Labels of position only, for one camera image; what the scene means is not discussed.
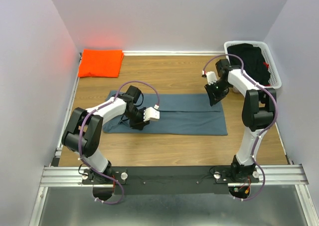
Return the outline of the blue-grey t-shirt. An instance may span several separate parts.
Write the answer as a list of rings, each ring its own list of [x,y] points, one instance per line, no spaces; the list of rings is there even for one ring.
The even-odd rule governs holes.
[[[125,116],[117,116],[103,125],[104,133],[175,134],[199,136],[228,135],[222,104],[210,106],[204,94],[161,94],[160,119],[142,130],[132,129]]]

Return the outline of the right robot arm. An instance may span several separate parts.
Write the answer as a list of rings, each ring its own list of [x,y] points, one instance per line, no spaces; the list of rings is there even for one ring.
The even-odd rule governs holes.
[[[234,182],[241,182],[254,174],[257,166],[256,155],[261,141],[276,123],[277,93],[274,88],[265,88],[251,78],[244,66],[232,66],[228,59],[216,63],[216,72],[202,70],[206,78],[205,90],[211,106],[226,97],[231,87],[244,96],[242,122],[244,136],[239,151],[234,156],[227,176]]]

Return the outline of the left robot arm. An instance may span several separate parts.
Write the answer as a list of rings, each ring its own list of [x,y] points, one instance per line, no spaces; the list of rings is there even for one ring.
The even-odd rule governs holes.
[[[77,107],[73,110],[63,132],[61,143],[76,153],[79,153],[78,144],[81,144],[81,158],[95,169],[93,177],[98,183],[106,183],[112,175],[111,162],[98,149],[103,125],[124,115],[129,120],[130,128],[142,130],[150,123],[144,120],[146,108],[138,108],[137,101],[143,97],[144,95],[137,87],[130,86],[117,98],[112,96],[103,108],[99,105],[96,109]]]

